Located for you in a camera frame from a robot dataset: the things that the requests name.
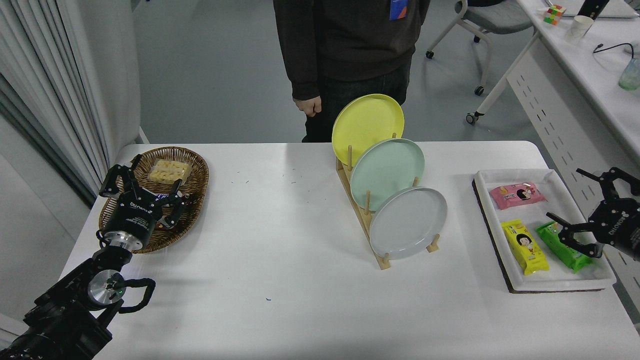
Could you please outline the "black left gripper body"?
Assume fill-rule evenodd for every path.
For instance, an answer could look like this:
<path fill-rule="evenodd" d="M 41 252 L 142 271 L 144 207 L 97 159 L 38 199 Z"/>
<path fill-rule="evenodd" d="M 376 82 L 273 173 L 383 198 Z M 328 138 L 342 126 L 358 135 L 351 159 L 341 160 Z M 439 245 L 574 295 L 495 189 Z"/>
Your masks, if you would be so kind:
<path fill-rule="evenodd" d="M 162 207 L 131 199 L 120 200 L 103 228 L 103 239 L 116 248 L 146 248 L 158 221 Z"/>

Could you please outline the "person's right hand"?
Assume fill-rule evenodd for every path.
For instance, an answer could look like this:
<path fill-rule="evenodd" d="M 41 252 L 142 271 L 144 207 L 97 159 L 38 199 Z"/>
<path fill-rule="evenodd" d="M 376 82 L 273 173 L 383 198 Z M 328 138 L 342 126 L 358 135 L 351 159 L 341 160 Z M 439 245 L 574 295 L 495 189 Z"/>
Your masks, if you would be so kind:
<path fill-rule="evenodd" d="M 300 100 L 292 99 L 295 106 L 300 112 L 304 112 L 307 117 L 314 117 L 316 114 L 322 112 L 322 98 L 316 96 L 311 99 Z"/>

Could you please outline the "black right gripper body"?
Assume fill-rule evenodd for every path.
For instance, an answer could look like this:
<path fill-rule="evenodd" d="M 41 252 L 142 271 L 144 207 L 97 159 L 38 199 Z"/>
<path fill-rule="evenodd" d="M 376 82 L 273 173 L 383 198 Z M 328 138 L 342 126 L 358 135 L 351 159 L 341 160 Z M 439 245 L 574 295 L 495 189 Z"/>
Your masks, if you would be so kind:
<path fill-rule="evenodd" d="M 589 215 L 597 242 L 613 246 L 634 261 L 640 259 L 640 205 L 634 198 L 602 200 Z"/>

